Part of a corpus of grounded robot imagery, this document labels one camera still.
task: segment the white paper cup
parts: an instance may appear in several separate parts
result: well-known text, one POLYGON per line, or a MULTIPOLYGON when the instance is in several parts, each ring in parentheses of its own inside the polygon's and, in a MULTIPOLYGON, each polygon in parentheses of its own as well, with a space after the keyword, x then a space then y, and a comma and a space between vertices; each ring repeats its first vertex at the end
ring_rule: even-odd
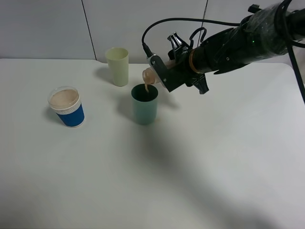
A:
POLYGON ((122 87, 128 84, 128 51, 124 48, 111 48, 105 56, 114 85, 122 87))
POLYGON ((84 122, 80 95, 74 87, 63 86, 54 89, 48 97, 48 102, 66 126, 78 127, 84 122))

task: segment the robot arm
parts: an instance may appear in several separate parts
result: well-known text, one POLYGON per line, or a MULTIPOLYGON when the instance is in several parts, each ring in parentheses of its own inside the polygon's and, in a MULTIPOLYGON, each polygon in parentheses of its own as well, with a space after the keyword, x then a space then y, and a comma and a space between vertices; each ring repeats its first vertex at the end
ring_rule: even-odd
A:
POLYGON ((263 10, 252 5, 249 11, 254 14, 244 18, 236 28, 224 30, 205 41, 203 39, 206 29, 199 28, 191 35, 190 45, 173 33, 168 37, 173 48, 168 54, 171 60, 175 60, 176 65, 170 69, 167 69, 161 58, 152 54, 143 42, 147 29, 142 42, 148 62, 169 92, 186 84, 194 85, 200 94, 204 94, 209 90, 205 73, 213 71, 216 71, 214 74, 226 73, 255 61, 284 55, 289 51, 290 40, 293 40, 292 45, 305 47, 304 44, 295 42, 305 38, 305 9, 287 13, 286 9, 290 2, 291 0, 284 0, 263 10), (204 30, 201 44, 193 49, 193 37, 200 30, 204 30))

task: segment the black cable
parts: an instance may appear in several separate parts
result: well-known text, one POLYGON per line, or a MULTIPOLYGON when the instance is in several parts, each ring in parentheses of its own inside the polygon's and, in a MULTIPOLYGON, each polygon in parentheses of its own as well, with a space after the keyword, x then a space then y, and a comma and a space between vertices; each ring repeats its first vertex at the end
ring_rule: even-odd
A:
POLYGON ((153 53, 150 51, 149 47, 145 44, 144 42, 144 38, 145 35, 147 34, 147 32, 154 27, 155 25, 158 25, 160 23, 166 22, 166 21, 198 21, 198 22, 206 22, 206 23, 213 23, 213 24, 218 24, 218 25, 227 25, 227 26, 239 26, 239 23, 229 23, 229 22, 223 22, 223 21, 214 21, 214 20, 207 20, 207 19, 196 19, 196 18, 167 18, 167 19, 163 19, 160 21, 157 21, 153 24, 151 24, 143 33, 142 36, 142 46, 143 49, 147 55, 147 57, 150 57, 153 55, 153 53))
POLYGON ((295 45, 295 41, 292 40, 289 31, 288 31, 288 26, 287 26, 287 22, 286 22, 286 11, 288 9, 289 4, 291 3, 292 0, 284 0, 279 6, 278 9, 276 11, 276 17, 275 17, 275 21, 277 21, 279 19, 280 23, 281 23, 281 29, 282 29, 282 35, 284 37, 285 43, 286 43, 286 47, 288 50, 288 55, 292 64, 292 68, 295 72, 295 77, 296 77, 296 81, 297 84, 299 86, 300 92, 301 92, 301 96, 302 99, 305 103, 305 87, 304 87, 304 83, 303 83, 303 79, 300 73, 300 69, 297 65, 296 62, 296 58, 295 58, 295 53, 293 51, 292 46, 295 45))

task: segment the paper cup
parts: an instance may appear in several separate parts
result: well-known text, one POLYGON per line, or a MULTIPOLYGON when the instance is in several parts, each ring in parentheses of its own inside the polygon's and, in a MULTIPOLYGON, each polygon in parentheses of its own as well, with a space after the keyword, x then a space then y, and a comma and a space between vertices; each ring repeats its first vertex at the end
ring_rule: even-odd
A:
POLYGON ((114 85, 122 87, 128 84, 128 51, 124 48, 111 48, 105 56, 114 85))
POLYGON ((147 92, 144 84, 139 84, 132 89, 133 115, 135 121, 141 125, 153 123, 157 116, 158 90, 148 85, 147 92))
POLYGON ((84 122, 80 95, 74 87, 56 88, 50 93, 48 102, 66 126, 78 127, 84 122))

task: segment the teal plastic cup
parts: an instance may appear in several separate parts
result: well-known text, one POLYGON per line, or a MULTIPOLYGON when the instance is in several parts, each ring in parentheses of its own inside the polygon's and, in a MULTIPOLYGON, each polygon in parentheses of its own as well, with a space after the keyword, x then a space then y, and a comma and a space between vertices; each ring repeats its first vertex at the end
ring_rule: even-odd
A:
POLYGON ((139 84, 132 89, 133 115, 136 123, 148 125, 154 122, 157 116, 158 90, 152 85, 139 84))

